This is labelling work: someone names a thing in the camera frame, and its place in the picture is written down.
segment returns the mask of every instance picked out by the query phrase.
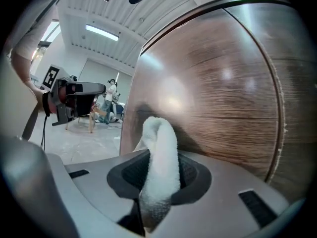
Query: wooden panel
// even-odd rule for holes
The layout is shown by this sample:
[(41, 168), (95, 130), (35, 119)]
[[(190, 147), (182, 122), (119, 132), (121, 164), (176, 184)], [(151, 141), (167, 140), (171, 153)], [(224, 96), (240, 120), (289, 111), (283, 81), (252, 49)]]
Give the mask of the wooden panel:
[(276, 72), (285, 130), (267, 180), (293, 202), (305, 196), (316, 168), (316, 48), (290, 7), (245, 4), (227, 11), (254, 35)]
[(240, 164), (264, 179), (275, 152), (276, 92), (258, 47), (220, 9), (176, 28), (139, 58), (120, 153), (149, 116), (168, 119), (180, 149)]

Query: ceiling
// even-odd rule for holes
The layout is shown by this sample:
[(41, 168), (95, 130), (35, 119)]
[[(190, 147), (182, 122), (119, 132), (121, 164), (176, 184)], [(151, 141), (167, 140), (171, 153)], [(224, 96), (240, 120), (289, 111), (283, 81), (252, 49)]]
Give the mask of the ceiling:
[[(145, 42), (177, 17), (211, 0), (61, 0), (58, 17), (65, 45), (132, 75)], [(118, 42), (85, 29), (90, 24), (119, 36)]]

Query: white towel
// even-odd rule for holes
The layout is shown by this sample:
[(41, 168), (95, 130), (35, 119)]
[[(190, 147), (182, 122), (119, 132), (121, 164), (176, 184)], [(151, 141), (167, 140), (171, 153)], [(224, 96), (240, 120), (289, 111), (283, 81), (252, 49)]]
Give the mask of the white towel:
[(177, 139), (167, 120), (149, 117), (143, 123), (135, 151), (144, 148), (150, 151), (150, 163), (139, 199), (143, 225), (150, 233), (168, 213), (172, 194), (180, 189)]

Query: white wall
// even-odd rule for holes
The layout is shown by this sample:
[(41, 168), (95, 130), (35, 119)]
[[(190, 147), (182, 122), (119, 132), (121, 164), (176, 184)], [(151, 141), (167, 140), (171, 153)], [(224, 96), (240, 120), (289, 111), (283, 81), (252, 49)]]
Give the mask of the white wall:
[[(78, 81), (101, 83), (106, 85), (108, 88), (110, 86), (108, 80), (116, 79), (118, 72), (118, 70), (88, 59)], [(120, 72), (117, 89), (118, 93), (121, 94), (119, 102), (127, 102), (131, 86), (131, 78), (131, 76)], [(97, 102), (102, 103), (103, 101), (103, 97), (99, 96)]]
[(79, 77), (86, 61), (87, 55), (66, 48), (63, 37), (59, 34), (46, 50), (33, 74), (39, 78), (41, 84), (50, 65), (54, 64), (62, 67), (69, 75)]

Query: white floor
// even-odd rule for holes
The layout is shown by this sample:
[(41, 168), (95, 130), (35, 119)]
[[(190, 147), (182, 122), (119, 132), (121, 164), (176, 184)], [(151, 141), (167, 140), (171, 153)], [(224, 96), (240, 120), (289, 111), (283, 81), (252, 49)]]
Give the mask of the white floor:
[[(39, 113), (30, 142), (41, 145), (44, 113)], [(59, 155), (64, 164), (97, 161), (119, 156), (121, 124), (97, 123), (93, 133), (89, 132), (88, 118), (80, 118), (66, 125), (52, 126), (56, 116), (51, 115), (46, 122), (45, 152)]]

